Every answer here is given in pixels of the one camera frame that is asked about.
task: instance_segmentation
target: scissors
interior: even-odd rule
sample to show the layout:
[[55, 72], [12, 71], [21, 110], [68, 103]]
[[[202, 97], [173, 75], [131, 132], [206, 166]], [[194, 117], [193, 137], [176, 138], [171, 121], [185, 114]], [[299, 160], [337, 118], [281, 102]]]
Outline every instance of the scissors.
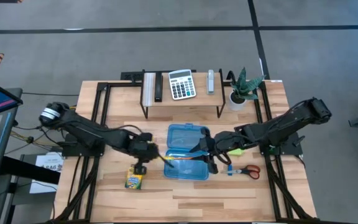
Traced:
[[224, 171], [227, 174], [245, 174], [249, 175], [252, 179], [257, 180], [259, 179], [260, 168], [259, 166], [255, 165], [248, 165], [242, 169]]

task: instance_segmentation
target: blue food container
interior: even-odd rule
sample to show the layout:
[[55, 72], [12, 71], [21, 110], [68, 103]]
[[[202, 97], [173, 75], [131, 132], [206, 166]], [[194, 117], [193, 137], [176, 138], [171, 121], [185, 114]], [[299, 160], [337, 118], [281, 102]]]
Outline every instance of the blue food container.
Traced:
[[[193, 124], [171, 124], [168, 129], [166, 156], [173, 157], [195, 157], [205, 152], [190, 153], [190, 149], [196, 146], [200, 138], [204, 136], [201, 133], [204, 126], [196, 126]], [[203, 161], [192, 160], [170, 160], [174, 168], [165, 164], [164, 176], [169, 178], [206, 180], [209, 176], [208, 166]]]

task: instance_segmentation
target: calculator display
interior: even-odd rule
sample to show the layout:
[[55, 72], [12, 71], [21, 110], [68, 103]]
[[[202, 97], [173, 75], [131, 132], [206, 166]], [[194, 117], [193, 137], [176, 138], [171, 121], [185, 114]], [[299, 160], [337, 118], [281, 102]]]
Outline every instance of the calculator display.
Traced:
[[169, 77], [170, 78], [179, 78], [179, 77], [186, 77], [191, 75], [190, 72], [180, 72], [180, 73], [174, 73], [174, 74], [170, 74]]

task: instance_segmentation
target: white pot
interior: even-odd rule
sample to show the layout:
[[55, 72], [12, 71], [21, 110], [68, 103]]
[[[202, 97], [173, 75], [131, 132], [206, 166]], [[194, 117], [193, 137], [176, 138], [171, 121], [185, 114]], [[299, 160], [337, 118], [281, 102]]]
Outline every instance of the white pot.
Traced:
[[244, 102], [243, 103], [235, 103], [235, 102], [233, 102], [232, 100], [231, 100], [231, 95], [232, 94], [234, 94], [234, 92], [232, 92], [231, 94], [230, 94], [230, 97], [229, 97], [229, 99], [230, 99], [230, 110], [233, 110], [233, 111], [240, 111], [240, 110], [242, 110], [242, 109], [244, 109], [244, 105], [246, 104], [246, 102], [247, 102], [247, 100], [244, 100]]

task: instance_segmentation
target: potted plant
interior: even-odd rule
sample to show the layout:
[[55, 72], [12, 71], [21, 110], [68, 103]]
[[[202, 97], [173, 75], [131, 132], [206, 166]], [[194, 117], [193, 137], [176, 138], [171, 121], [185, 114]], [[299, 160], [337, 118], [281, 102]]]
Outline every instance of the potted plant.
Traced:
[[236, 84], [231, 83], [233, 92], [230, 94], [230, 109], [233, 111], [242, 110], [247, 100], [255, 100], [257, 95], [252, 93], [256, 89], [265, 76], [257, 77], [247, 82], [247, 72], [244, 67], [241, 70]]

